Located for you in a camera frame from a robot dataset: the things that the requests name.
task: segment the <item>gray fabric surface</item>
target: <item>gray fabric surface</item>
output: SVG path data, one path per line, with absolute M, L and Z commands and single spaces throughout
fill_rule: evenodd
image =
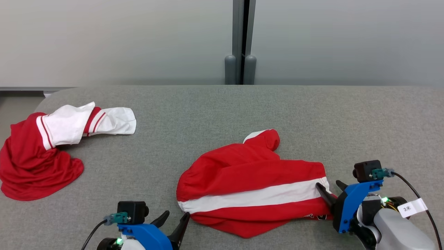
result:
M 111 86 L 68 89 L 44 100 L 37 111 L 95 101 L 102 108 L 132 108 L 134 135 L 98 135 L 64 147 L 85 164 L 84 173 L 59 192 L 19 202 L 0 195 L 1 249 L 80 249 L 104 215 L 121 200 L 146 201 L 147 221 L 164 210 L 169 234 L 182 212 L 176 198 L 181 173 L 202 153 L 242 142 L 251 132 L 276 129 L 282 159 L 324 163 L 331 190 L 337 179 L 355 183 L 354 163 L 379 159 L 404 175 L 423 196 L 444 233 L 444 92 L 416 87 L 344 86 Z M 412 200 L 397 178 L 379 192 Z M 411 218 L 433 241 L 425 213 Z M 100 227 L 89 243 L 117 237 Z M 190 221 L 182 249 L 362 249 L 339 235 L 331 221 L 295 220 L 251 239 Z

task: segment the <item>blue plastic part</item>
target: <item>blue plastic part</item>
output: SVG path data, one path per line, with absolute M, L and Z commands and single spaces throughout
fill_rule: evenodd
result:
M 353 215 L 364 198 L 370 192 L 380 190 L 383 182 L 384 180 L 351 184 L 345 189 L 347 197 L 344 200 L 344 207 L 342 209 L 341 225 L 339 226 L 340 234 L 349 230 L 350 220 L 353 219 Z
M 173 250 L 168 237 L 152 224 L 117 224 L 117 226 L 122 230 L 122 234 L 134 236 L 147 250 Z

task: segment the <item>floor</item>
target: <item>floor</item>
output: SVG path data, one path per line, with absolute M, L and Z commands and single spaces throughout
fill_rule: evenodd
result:
M 0 92 L 0 148 L 10 135 L 9 126 L 25 120 L 44 98 L 43 93 Z

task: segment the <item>white stripe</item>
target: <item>white stripe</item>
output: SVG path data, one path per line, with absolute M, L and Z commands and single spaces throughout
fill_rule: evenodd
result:
M 321 196 L 315 186 L 317 182 L 320 182 L 329 190 L 330 185 L 327 177 L 323 177 L 234 194 L 207 195 L 195 200 L 178 202 L 178 204 L 182 211 L 193 214 L 227 207 L 267 206 L 301 202 Z
M 247 137 L 245 137 L 243 143 L 245 143 L 246 140 L 256 137 L 256 136 L 260 135 L 262 132 L 267 131 L 267 130 L 271 130 L 271 129 L 265 129 L 265 130 L 261 130 L 261 131 L 257 131 L 257 132 L 253 132 L 253 133 L 249 134 Z
M 38 116 L 36 119 L 37 128 L 39 129 L 40 135 L 42 137 L 43 147 L 45 147 L 46 150 L 50 150 L 51 145 L 49 144 L 48 135 L 45 132 L 45 128 L 44 128 L 44 125 L 42 124 L 41 117 L 42 116 Z
M 103 113 L 105 113 L 105 111 L 103 109 L 101 109 L 99 112 L 97 112 L 97 114 L 92 119 L 91 124 L 89 125 L 88 133 L 94 132 L 94 126 L 99 121 L 99 119 L 100 119 L 100 117 L 102 116 Z

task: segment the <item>white label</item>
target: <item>white label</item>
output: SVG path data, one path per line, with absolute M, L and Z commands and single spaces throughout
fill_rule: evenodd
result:
M 424 212 L 425 210 L 427 210 L 427 206 L 425 205 L 422 198 L 398 206 L 398 211 L 401 214 L 402 218 Z

